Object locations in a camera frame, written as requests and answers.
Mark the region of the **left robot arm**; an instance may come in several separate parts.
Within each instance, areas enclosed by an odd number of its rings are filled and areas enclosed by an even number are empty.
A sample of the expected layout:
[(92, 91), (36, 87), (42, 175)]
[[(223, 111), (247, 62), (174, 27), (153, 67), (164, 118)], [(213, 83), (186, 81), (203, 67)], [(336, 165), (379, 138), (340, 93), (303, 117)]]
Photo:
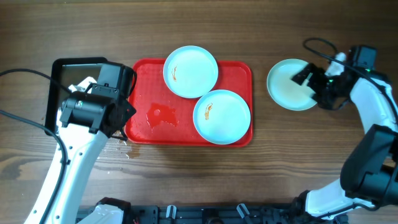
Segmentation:
[(63, 101), (56, 134), (60, 142), (26, 223), (75, 222), (97, 157), (136, 112), (127, 100), (136, 82), (136, 77), (102, 79)]

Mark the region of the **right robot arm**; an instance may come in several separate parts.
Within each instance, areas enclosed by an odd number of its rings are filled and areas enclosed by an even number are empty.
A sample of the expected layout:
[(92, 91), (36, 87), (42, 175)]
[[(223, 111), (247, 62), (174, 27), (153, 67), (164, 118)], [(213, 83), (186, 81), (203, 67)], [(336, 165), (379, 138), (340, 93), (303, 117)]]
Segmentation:
[(307, 192), (305, 213), (331, 220), (341, 213), (365, 208), (375, 211), (397, 205), (397, 167), (384, 165), (397, 160), (397, 106), (388, 78), (374, 71), (376, 54), (361, 49), (347, 62), (334, 60), (335, 71), (310, 63), (291, 78), (310, 87), (319, 107), (331, 110), (334, 101), (347, 97), (357, 107), (365, 135), (343, 165), (340, 178)]

